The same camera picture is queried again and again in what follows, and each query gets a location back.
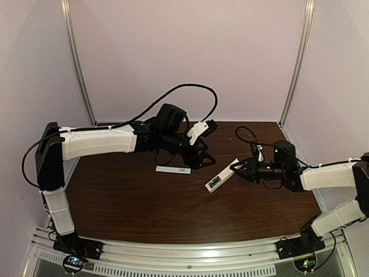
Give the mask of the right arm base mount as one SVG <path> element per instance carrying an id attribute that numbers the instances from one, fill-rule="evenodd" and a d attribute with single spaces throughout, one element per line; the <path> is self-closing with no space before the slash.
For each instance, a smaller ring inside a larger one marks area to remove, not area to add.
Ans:
<path id="1" fill-rule="evenodd" d="M 313 272 L 318 264 L 316 252 L 325 248 L 322 237 L 317 236 L 310 228 L 301 229 L 296 238 L 281 238 L 276 242 L 280 260 L 294 258 L 294 267 L 304 274 Z"/>

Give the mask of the white remote control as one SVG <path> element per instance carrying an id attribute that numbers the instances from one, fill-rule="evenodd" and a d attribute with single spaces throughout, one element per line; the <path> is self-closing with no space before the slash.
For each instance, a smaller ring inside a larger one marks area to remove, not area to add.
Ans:
<path id="1" fill-rule="evenodd" d="M 213 177 L 209 182 L 205 184 L 205 187 L 207 188 L 208 192 L 213 193 L 216 189 L 218 189 L 223 183 L 225 183 L 227 180 L 229 180 L 234 175 L 234 171 L 229 169 L 229 165 L 225 167 L 221 172 L 219 172 L 215 177 Z M 218 183 L 216 187 L 210 188 L 209 184 L 211 184 L 212 181 L 217 177 L 221 178 L 221 181 Z"/>

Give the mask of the white battery cover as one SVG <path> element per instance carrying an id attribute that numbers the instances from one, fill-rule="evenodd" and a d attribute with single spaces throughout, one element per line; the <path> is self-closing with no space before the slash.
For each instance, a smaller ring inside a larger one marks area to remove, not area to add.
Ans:
<path id="1" fill-rule="evenodd" d="M 184 167 L 156 166 L 155 171 L 159 173 L 170 173 L 170 174 L 185 174 L 185 175 L 191 174 L 191 169 Z"/>

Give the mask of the purple battery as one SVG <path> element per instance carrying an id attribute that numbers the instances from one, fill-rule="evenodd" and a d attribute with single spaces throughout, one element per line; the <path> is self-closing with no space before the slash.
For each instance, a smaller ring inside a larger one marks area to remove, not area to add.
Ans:
<path id="1" fill-rule="evenodd" d="M 211 184 L 209 184 L 209 187 L 210 188 L 213 188 L 213 187 L 216 187 L 218 185 L 217 182 L 212 182 Z"/>

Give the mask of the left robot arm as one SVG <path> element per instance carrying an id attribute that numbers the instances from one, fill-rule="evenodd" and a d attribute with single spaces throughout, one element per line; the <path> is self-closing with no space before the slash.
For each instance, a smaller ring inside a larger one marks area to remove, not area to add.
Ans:
<path id="1" fill-rule="evenodd" d="M 187 113 L 172 104 L 164 104 L 157 115 L 146 121 L 131 121 L 91 128 L 60 127 L 47 124 L 35 152 L 35 186 L 41 191 L 57 234 L 68 236 L 76 230 L 65 193 L 63 163 L 83 156 L 113 152 L 141 153 L 165 150 L 182 157 L 185 166 L 197 170 L 214 165 L 203 138 L 217 130 L 214 120 L 199 121 L 186 132 L 179 132 Z"/>

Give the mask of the black battery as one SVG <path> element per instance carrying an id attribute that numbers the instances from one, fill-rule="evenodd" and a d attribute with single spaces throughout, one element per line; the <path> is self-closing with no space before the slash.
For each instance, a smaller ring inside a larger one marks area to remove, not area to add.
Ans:
<path id="1" fill-rule="evenodd" d="M 220 181 L 221 181 L 221 178 L 217 177 L 217 178 L 215 178 L 212 182 L 217 182 L 217 183 L 219 183 Z"/>

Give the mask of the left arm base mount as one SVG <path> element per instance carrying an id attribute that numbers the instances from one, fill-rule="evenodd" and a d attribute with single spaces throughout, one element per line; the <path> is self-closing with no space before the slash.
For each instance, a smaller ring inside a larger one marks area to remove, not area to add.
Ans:
<path id="1" fill-rule="evenodd" d="M 55 231 L 55 235 L 53 249 L 67 254 L 62 267 L 68 274 L 74 276 L 84 269 L 87 262 L 100 259 L 103 248 L 101 241 L 81 238 L 76 231 L 67 235 Z"/>

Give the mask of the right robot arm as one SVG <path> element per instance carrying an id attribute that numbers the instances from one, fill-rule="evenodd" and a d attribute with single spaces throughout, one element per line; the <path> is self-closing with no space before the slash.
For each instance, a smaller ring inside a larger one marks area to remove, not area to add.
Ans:
<path id="1" fill-rule="evenodd" d="M 300 230 L 305 239 L 323 235 L 368 219 L 368 154 L 357 159 L 310 166 L 296 157 L 296 148 L 288 141 L 271 144 L 273 161 L 259 161 L 256 154 L 230 166 L 249 182 L 278 180 L 286 189 L 302 193 L 316 189 L 354 188 L 356 196 L 335 209 L 311 219 Z"/>

